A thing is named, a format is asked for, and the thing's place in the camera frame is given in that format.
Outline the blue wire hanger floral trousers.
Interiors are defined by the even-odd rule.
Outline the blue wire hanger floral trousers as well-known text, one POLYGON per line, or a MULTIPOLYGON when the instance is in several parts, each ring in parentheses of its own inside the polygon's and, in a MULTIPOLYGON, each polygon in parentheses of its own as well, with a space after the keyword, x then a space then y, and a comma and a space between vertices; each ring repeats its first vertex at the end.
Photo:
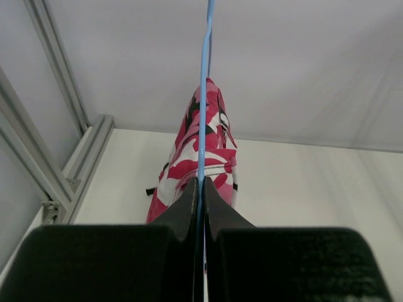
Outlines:
POLYGON ((196 241, 195 241, 195 268, 193 281, 193 301, 204 300, 205 275, 205 220, 203 185, 205 181, 205 148, 207 127, 207 78, 210 77, 212 58, 212 31, 215 0, 209 0, 207 5, 207 29, 203 39, 200 67, 200 110, 198 135, 198 200, 196 205, 196 241))

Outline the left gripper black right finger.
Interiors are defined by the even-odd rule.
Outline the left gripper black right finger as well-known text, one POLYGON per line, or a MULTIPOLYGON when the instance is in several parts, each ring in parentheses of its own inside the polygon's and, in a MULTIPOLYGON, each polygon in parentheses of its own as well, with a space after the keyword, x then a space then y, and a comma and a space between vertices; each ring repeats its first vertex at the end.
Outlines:
POLYGON ((391 301, 367 241, 344 227, 254 226, 205 179, 210 301, 391 301))

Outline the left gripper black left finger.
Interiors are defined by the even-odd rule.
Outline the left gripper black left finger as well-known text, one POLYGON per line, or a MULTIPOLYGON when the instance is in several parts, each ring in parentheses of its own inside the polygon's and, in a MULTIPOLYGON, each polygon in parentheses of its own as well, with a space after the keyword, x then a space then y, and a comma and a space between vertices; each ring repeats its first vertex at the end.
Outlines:
POLYGON ((198 182, 146 225, 41 226, 24 239, 2 301, 197 301, 198 182))

